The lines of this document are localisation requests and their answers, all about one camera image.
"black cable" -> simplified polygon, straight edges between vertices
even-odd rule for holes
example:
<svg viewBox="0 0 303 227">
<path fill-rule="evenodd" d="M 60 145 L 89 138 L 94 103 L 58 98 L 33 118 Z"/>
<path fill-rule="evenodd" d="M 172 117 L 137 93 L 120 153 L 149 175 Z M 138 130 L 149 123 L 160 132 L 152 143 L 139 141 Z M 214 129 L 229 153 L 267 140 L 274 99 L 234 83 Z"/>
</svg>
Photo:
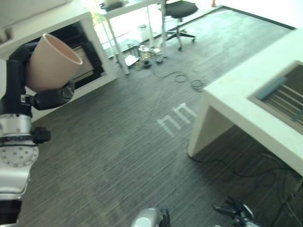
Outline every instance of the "black cable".
<svg viewBox="0 0 303 227">
<path fill-rule="evenodd" d="M 198 163 L 210 164 L 210 163 L 214 163 L 214 162 L 219 162 L 219 163 L 223 164 L 231 173 L 235 174 L 236 176 L 244 177 L 244 178 L 253 178 L 253 177 L 257 177 L 257 176 L 261 176 L 261 175 L 264 175 L 264 174 L 271 173 L 272 171 L 276 171 L 276 170 L 284 170 L 284 171 L 285 170 L 292 170 L 291 168 L 280 167 L 280 168 L 271 168 L 271 169 L 268 169 L 266 171 L 263 171 L 263 172 L 260 172 L 260 173 L 257 173 L 257 174 L 242 175 L 242 174 L 237 173 L 234 169 L 232 169 L 229 165 L 227 165 L 224 161 L 222 161 L 220 159 L 211 159 L 211 160 L 202 161 L 202 160 L 194 159 L 193 157 L 189 156 L 189 154 L 187 154 L 187 155 L 190 159 L 192 159 L 193 161 L 198 162 Z"/>
<path fill-rule="evenodd" d="M 158 77 L 158 78 L 166 78 L 169 77 L 171 75 L 175 75 L 175 82 L 177 83 L 183 83 L 185 81 L 188 80 L 188 75 L 185 72 L 182 71 L 175 71 L 175 72 L 171 72 L 165 76 L 158 76 L 153 70 L 151 70 L 153 75 Z M 202 89 L 206 86 L 205 83 L 203 83 L 203 81 L 199 80 L 199 79 L 195 79 L 193 81 L 190 82 L 190 86 L 192 87 L 192 89 L 196 92 L 202 92 Z"/>
<path fill-rule="evenodd" d="M 175 76 L 175 82 L 183 83 L 188 80 L 188 76 L 186 74 L 178 74 Z"/>
<path fill-rule="evenodd" d="M 292 197 L 292 195 L 288 196 L 288 198 L 281 204 L 280 209 L 278 213 L 276 214 L 275 218 L 271 222 L 271 224 L 268 227 L 273 227 L 276 221 L 278 220 L 279 216 L 281 215 L 283 207 L 288 203 L 288 200 Z"/>
<path fill-rule="evenodd" d="M 182 75 L 182 76 L 186 76 L 187 77 L 187 74 L 185 72 L 182 72 L 182 71 L 175 71 L 175 72 L 171 72 L 165 76 L 158 76 L 156 73 L 153 72 L 153 74 L 158 77 L 158 78 L 166 78 L 166 77 L 169 77 L 171 75 L 174 75 L 174 74 L 177 74 L 176 76 L 179 76 L 179 75 Z"/>
<path fill-rule="evenodd" d="M 195 80 L 191 81 L 190 85 L 191 85 L 192 89 L 196 92 L 202 92 L 202 89 L 206 86 L 206 84 L 203 83 L 199 79 L 195 79 Z"/>
<path fill-rule="evenodd" d="M 36 147 L 36 144 L 1 144 L 0 148 L 4 147 Z"/>
</svg>

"black office chair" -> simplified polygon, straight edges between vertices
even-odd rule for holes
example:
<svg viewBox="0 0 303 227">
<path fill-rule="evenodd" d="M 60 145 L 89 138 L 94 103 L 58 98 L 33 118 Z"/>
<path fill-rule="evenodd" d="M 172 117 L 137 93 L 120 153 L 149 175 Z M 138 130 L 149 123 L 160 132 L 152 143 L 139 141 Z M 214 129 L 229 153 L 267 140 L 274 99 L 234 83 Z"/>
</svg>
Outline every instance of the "black office chair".
<svg viewBox="0 0 303 227">
<path fill-rule="evenodd" d="M 166 9 L 166 16 L 171 16 L 172 18 L 178 19 L 176 31 L 168 31 L 167 34 L 171 34 L 171 36 L 169 36 L 167 40 L 176 37 L 180 44 L 179 51 L 181 51 L 182 50 L 182 42 L 180 39 L 181 36 L 193 38 L 192 40 L 193 42 L 195 41 L 196 37 L 194 35 L 189 35 L 185 32 L 180 31 L 179 22 L 182 21 L 182 18 L 197 12 L 198 7 L 192 2 L 180 0 L 173 3 L 166 3 L 165 9 Z"/>
</svg>

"white table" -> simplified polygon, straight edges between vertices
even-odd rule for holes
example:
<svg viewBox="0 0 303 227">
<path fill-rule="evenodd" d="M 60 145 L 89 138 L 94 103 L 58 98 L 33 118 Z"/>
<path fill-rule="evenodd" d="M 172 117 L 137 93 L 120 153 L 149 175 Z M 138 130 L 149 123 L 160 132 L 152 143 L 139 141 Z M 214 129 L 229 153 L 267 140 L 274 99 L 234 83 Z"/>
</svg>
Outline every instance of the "white table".
<svg viewBox="0 0 303 227">
<path fill-rule="evenodd" d="M 294 60 L 303 61 L 303 28 L 228 72 L 202 93 L 188 153 L 194 156 L 234 124 L 303 176 L 303 135 L 248 99 Z"/>
<path fill-rule="evenodd" d="M 152 4 L 161 4 L 162 39 L 163 39 L 162 52 L 163 52 L 163 56 L 166 57 L 165 2 L 166 2 L 165 0 L 129 0 L 128 3 L 126 3 L 123 7 L 114 9 L 114 10 L 109 11 L 109 12 L 106 12 L 104 9 L 100 9 L 98 7 L 97 12 L 102 17 L 104 17 L 106 19 L 107 23 L 108 23 L 109 30 L 112 34 L 112 37 L 113 37 L 114 43 L 115 43 L 115 47 L 116 47 L 117 52 L 118 52 L 118 60 L 121 63 L 121 65 L 123 67 L 123 70 L 124 70 L 126 75 L 129 74 L 129 69 L 128 69 L 128 66 L 126 65 L 125 61 L 124 61 L 123 56 L 122 56 L 122 52 L 121 52 L 121 49 L 120 49 L 119 44 L 117 42 L 117 39 L 116 39 L 115 33 L 113 31 L 113 28 L 111 26 L 110 19 L 113 18 L 113 17 L 120 16 L 120 15 L 125 14 L 125 13 L 132 12 L 132 11 L 137 10 L 137 9 L 141 9 L 143 7 L 147 8 L 147 14 L 148 14 L 148 17 L 149 17 L 148 6 L 152 5 Z M 151 31 L 150 18 L 148 18 L 148 19 L 149 19 L 149 29 L 150 29 L 149 30 L 150 43 L 153 43 L 153 36 L 152 36 L 152 31 Z M 114 55 L 114 58 L 115 58 L 116 57 L 115 51 L 113 50 L 113 46 L 112 46 L 110 40 L 109 40 L 109 44 L 110 44 L 111 51 L 112 51 L 112 53 Z"/>
<path fill-rule="evenodd" d="M 78 89 L 76 89 L 72 100 L 79 98 L 86 93 L 109 83 L 116 79 L 112 71 L 111 64 L 94 30 L 91 13 L 80 3 L 73 1 L 71 3 L 56 7 L 44 13 L 25 19 L 12 26 L 13 38 L 3 44 L 0 44 L 0 59 L 7 60 L 8 57 L 22 44 L 40 37 L 43 33 L 49 33 L 70 24 L 80 22 L 89 41 L 92 42 L 101 62 L 106 76 L 100 77 Z M 0 98 L 3 96 L 3 90 L 6 86 L 6 73 L 2 73 L 3 61 L 0 64 Z M 33 108 L 33 121 L 54 111 L 37 111 Z"/>
</svg>

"floor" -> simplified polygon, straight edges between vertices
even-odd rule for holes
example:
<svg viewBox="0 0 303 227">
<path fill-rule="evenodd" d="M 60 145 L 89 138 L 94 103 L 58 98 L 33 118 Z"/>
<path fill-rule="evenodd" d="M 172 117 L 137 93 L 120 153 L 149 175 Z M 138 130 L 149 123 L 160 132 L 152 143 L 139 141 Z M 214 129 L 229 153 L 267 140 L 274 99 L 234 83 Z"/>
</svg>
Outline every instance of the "floor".
<svg viewBox="0 0 303 227">
<path fill-rule="evenodd" d="M 302 0 L 217 0 L 216 3 L 295 28 L 303 27 Z"/>
<path fill-rule="evenodd" d="M 21 226 L 125 227 L 141 209 L 155 206 L 170 210 L 173 227 L 228 227 L 231 219 L 211 208 L 228 195 L 246 203 L 262 226 L 269 225 L 281 203 L 281 184 L 287 180 L 288 194 L 296 175 L 280 171 L 241 178 L 220 163 L 191 160 L 186 148 L 194 117 L 184 112 L 190 120 L 185 123 L 172 108 L 185 103 L 197 112 L 201 93 L 190 81 L 209 84 L 291 31 L 233 11 L 204 17 L 186 29 L 196 33 L 196 43 L 183 39 L 179 52 L 177 40 L 169 41 L 162 65 L 131 69 L 129 76 L 115 65 L 116 81 L 35 122 L 52 132 L 52 140 L 40 146 L 32 168 Z M 188 81 L 158 78 L 177 70 Z M 157 122 L 166 115 L 180 126 L 171 127 L 173 136 Z M 243 175 L 277 165 L 238 128 L 196 158 L 220 158 Z M 289 201 L 298 215 L 301 195 Z M 291 226 L 285 211 L 277 226 Z"/>
</svg>

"small object on floor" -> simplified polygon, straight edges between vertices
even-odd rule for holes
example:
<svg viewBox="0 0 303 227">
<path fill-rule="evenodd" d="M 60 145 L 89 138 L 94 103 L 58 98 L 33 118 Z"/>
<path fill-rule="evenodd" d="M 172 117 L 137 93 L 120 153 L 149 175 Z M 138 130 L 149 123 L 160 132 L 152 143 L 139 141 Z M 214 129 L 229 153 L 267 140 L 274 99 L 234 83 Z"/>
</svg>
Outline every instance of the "small object on floor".
<svg viewBox="0 0 303 227">
<path fill-rule="evenodd" d="M 145 60 L 143 62 L 143 68 L 149 69 L 152 66 L 152 62 L 150 60 Z"/>
<path fill-rule="evenodd" d="M 132 54 L 131 55 L 128 55 L 126 58 L 124 58 L 125 60 L 125 63 L 128 67 L 132 66 L 133 64 L 135 64 L 139 58 L 138 57 L 135 57 L 133 56 Z"/>
<path fill-rule="evenodd" d="M 163 58 L 162 58 L 162 57 L 157 58 L 157 59 L 156 59 L 156 63 L 157 63 L 157 64 L 163 63 Z"/>
</svg>

